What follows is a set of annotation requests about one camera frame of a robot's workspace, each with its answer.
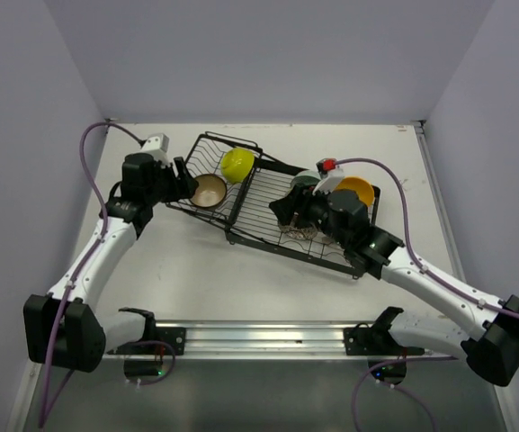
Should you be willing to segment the lime green bowl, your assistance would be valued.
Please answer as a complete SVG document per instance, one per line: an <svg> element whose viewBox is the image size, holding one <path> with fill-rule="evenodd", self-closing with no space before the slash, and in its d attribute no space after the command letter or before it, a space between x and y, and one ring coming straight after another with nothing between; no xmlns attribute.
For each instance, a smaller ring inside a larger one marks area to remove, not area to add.
<svg viewBox="0 0 519 432"><path fill-rule="evenodd" d="M232 185L246 179L255 163L254 154L245 148L233 148L220 161L220 171Z"/></svg>

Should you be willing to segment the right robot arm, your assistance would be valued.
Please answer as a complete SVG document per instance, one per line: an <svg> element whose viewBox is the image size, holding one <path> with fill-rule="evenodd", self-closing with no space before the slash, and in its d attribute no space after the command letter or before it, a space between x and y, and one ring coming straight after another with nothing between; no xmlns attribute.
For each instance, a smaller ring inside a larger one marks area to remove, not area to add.
<svg viewBox="0 0 519 432"><path fill-rule="evenodd" d="M353 191L314 193L295 186L269 208L282 226L315 228L339 244L356 276L396 285L449 319L419 322L400 311L372 331L377 350L423 347L465 361L494 385L512 381L519 369L519 297L503 300L429 265L400 238L371 223L366 204Z"/></svg>

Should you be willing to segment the white blue leaf bowl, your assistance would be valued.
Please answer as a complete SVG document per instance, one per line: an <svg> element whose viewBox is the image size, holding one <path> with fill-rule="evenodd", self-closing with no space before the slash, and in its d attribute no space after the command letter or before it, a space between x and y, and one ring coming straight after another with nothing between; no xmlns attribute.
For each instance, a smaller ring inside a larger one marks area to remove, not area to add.
<svg viewBox="0 0 519 432"><path fill-rule="evenodd" d="M321 238L321 243L324 245L328 245L328 246L338 246L339 245L338 242L336 242L334 239L332 239L328 236L323 236Z"/></svg>

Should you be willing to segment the dark brown ribbed bowl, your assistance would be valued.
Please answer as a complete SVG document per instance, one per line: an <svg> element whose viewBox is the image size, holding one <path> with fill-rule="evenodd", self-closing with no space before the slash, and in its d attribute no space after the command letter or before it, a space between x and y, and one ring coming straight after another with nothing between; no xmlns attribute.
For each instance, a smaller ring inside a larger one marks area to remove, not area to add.
<svg viewBox="0 0 519 432"><path fill-rule="evenodd" d="M197 208L210 210L218 207L227 196L227 184L218 175L204 174L194 178L198 183L195 193L190 199Z"/></svg>

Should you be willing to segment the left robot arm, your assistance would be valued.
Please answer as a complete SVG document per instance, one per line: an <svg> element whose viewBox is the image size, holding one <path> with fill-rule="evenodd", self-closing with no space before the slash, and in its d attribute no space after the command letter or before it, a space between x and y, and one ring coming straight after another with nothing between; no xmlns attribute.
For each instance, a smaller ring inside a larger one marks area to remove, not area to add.
<svg viewBox="0 0 519 432"><path fill-rule="evenodd" d="M193 197L198 186L182 157L165 164L148 153L125 157L121 180L100 201L99 220L76 262L44 295L31 295L23 306L29 358L90 373L103 355L129 345L141 354L156 347L152 312L121 308L105 322L96 304L126 252L136 243L160 203Z"/></svg>

